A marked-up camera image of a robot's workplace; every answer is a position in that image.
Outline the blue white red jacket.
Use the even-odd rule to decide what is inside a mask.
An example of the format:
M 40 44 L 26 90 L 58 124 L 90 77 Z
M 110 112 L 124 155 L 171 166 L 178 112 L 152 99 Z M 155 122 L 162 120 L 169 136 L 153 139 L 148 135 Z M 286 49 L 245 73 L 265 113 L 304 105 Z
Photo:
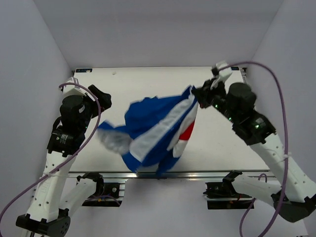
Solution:
M 156 174 L 164 174 L 180 159 L 192 135 L 199 107 L 194 89 L 188 86 L 180 95 L 131 103 L 124 125 L 105 120 L 98 126 L 100 142 L 119 154 L 130 171 L 156 165 Z

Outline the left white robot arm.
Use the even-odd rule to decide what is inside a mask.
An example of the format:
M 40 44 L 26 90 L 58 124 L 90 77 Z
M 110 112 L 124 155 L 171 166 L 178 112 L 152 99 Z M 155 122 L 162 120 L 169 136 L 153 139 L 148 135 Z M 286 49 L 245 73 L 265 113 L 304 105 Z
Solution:
M 60 117 L 53 124 L 43 175 L 30 207 L 16 220 L 16 226 L 47 237 L 65 236 L 77 209 L 88 198 L 104 192 L 102 175 L 89 172 L 80 176 L 78 184 L 62 197 L 71 166 L 92 138 L 85 136 L 88 125 L 93 118 L 100 120 L 111 107 L 111 95 L 94 85 L 85 88 L 71 82 L 63 84 L 61 90 L 64 98 Z

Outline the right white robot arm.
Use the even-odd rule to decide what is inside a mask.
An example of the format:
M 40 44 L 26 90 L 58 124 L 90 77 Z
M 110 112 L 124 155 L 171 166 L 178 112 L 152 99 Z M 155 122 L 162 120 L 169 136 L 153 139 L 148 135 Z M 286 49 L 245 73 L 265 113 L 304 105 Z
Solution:
M 255 110 L 256 94 L 245 83 L 233 83 L 225 90 L 222 82 L 216 88 L 211 88 L 210 82 L 192 90 L 201 107 L 213 106 L 232 122 L 235 134 L 265 162 L 280 182 L 270 185 L 234 170 L 223 178 L 215 194 L 223 197 L 245 194 L 274 208 L 280 204 L 279 215 L 291 223 L 308 217 L 316 209 L 316 184 L 285 153 L 285 146 L 270 121 Z

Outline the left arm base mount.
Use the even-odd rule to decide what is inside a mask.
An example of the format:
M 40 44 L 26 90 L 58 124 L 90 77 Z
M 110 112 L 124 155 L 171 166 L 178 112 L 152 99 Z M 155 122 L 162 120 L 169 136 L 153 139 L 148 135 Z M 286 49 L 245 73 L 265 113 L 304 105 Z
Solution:
M 105 182 L 101 193 L 93 194 L 84 201 L 85 207 L 120 207 L 124 196 L 124 182 Z

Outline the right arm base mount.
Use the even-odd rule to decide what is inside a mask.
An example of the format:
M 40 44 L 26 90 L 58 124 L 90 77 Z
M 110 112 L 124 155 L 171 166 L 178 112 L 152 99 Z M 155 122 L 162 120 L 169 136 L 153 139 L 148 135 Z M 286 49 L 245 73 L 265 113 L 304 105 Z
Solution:
M 246 210 L 253 200 L 248 195 L 224 190 L 221 182 L 207 182 L 205 186 L 203 196 L 208 210 Z

